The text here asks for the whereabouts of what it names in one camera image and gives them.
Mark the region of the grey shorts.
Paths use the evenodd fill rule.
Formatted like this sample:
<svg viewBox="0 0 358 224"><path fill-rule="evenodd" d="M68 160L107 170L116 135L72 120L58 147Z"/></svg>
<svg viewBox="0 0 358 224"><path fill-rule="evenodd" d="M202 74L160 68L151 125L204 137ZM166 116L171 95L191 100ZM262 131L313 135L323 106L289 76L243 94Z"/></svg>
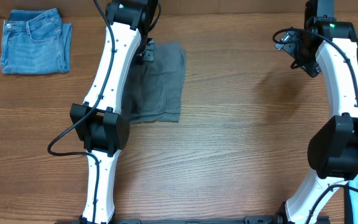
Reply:
<svg viewBox="0 0 358 224"><path fill-rule="evenodd" d="M154 61L130 68L122 115L130 124L178 122L186 73L186 51L179 42L155 45Z"/></svg>

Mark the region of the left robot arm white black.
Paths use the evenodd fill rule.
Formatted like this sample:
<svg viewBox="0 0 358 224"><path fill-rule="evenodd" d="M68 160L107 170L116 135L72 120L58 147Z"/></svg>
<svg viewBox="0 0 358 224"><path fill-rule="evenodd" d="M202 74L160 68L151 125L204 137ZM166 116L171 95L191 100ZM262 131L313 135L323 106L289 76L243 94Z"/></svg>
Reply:
<svg viewBox="0 0 358 224"><path fill-rule="evenodd" d="M84 143L88 158L88 191L78 223L113 223L114 179L117 160L129 138L129 122L122 115L127 76L137 63L154 59L158 1L111 1L103 12L107 20L104 49L94 82L70 118Z"/></svg>

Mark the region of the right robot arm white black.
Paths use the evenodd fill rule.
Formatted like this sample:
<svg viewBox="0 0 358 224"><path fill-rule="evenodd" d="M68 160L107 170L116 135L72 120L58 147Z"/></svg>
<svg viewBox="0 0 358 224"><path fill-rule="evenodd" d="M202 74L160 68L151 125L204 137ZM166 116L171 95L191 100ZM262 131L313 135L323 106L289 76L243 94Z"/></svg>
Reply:
<svg viewBox="0 0 358 224"><path fill-rule="evenodd" d="M308 144L310 171L283 203L272 223L327 223L319 216L338 189L358 175L358 59L353 24L339 22L333 1L309 0L301 29L282 29L272 37L293 58L292 68L322 74L329 120Z"/></svg>

